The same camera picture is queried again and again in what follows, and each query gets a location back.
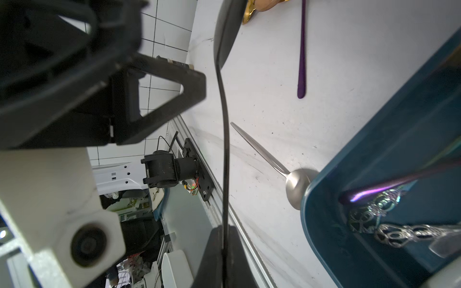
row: white table surface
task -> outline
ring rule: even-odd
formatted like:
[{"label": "white table surface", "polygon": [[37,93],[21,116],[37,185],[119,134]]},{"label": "white table surface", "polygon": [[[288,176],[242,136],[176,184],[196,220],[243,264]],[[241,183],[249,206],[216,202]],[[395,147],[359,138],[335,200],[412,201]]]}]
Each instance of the white table surface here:
[{"label": "white table surface", "polygon": [[[213,64],[221,1],[198,0],[188,63],[207,98],[183,114],[222,183],[223,122]],[[459,0],[312,0],[307,4],[307,95],[296,96],[301,1],[240,28],[222,70],[230,120],[289,170],[322,170],[461,26]],[[230,203],[280,288],[335,287],[310,248],[284,179],[231,127]]]}]

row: purple spoon handle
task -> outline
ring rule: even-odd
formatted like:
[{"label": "purple spoon handle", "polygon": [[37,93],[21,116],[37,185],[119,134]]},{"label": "purple spoon handle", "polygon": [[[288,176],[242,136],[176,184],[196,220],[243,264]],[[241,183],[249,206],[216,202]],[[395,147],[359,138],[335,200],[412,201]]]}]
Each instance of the purple spoon handle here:
[{"label": "purple spoon handle", "polygon": [[440,173],[442,171],[445,171],[447,169],[457,167],[460,165],[461,165],[461,158],[450,159],[443,163],[430,166],[429,168],[425,168],[417,172],[404,175],[399,178],[381,182],[376,185],[371,185],[371,186],[366,186],[366,187],[346,191],[339,197],[338,200],[341,204],[353,203],[365,197],[378,194],[385,190],[409,183],[411,181],[429,177],[433,174]]},{"label": "purple spoon handle", "polygon": [[306,95],[306,41],[304,39],[306,27],[306,0],[302,0],[301,12],[301,49],[299,52],[299,72],[298,72],[298,98],[302,99]]}]

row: metal mounting plate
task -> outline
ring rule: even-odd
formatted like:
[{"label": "metal mounting plate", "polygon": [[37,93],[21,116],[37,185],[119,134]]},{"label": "metal mounting plate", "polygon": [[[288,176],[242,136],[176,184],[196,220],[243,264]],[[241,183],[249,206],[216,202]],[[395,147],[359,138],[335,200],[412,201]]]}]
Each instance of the metal mounting plate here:
[{"label": "metal mounting plate", "polygon": [[205,168],[201,158],[199,157],[197,150],[195,149],[192,141],[189,138],[186,138],[184,141],[185,157],[193,157],[199,162],[199,168],[197,174],[199,177],[199,192],[202,196],[203,201],[208,201],[211,196],[212,191],[214,190],[213,179]]}]

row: silver spoon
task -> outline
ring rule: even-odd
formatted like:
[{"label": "silver spoon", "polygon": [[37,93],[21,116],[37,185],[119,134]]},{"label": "silver spoon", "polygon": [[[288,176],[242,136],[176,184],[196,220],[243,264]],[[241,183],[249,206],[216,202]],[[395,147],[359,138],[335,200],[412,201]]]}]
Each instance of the silver spoon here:
[{"label": "silver spoon", "polygon": [[261,155],[275,170],[286,178],[285,191],[287,193],[288,202],[297,210],[301,210],[301,200],[306,192],[307,187],[311,183],[309,177],[303,169],[296,169],[293,172],[288,171],[277,159],[274,158],[266,149],[263,148],[255,139],[231,122],[232,127],[242,136],[248,144],[253,147],[256,152]]}]

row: black cable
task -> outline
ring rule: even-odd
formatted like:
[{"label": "black cable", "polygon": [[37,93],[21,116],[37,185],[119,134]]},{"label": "black cable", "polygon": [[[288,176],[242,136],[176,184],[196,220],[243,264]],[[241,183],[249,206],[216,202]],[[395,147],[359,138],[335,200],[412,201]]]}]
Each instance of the black cable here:
[{"label": "black cable", "polygon": [[176,131],[176,133],[173,136],[173,140],[171,141],[171,144],[169,144],[168,146],[168,153],[173,149],[173,144],[174,144],[174,141],[177,139],[177,134],[178,134],[178,131]]},{"label": "black cable", "polygon": [[166,139],[163,138],[163,136],[159,136],[159,139],[157,140],[157,149],[156,149],[156,151],[159,149],[160,138],[162,138],[163,140],[165,140],[165,142],[166,142],[166,144],[167,144],[168,146],[170,145],[170,143],[168,143],[168,142],[166,141]]},{"label": "black cable", "polygon": [[162,268],[159,269],[159,271],[157,272],[157,276],[155,276],[154,288],[157,285],[157,280],[160,278],[160,271],[162,271]]},{"label": "black cable", "polygon": [[181,145],[181,143],[179,142],[179,139],[177,137],[176,137],[176,143],[179,145],[181,150],[184,151],[184,146]]},{"label": "black cable", "polygon": [[223,284],[227,278],[227,250],[229,233],[229,115],[227,112],[226,95],[224,93],[223,79],[221,71],[216,65],[216,77],[218,78],[219,94],[221,95],[221,106],[223,110],[224,126],[224,175],[223,175]]}]

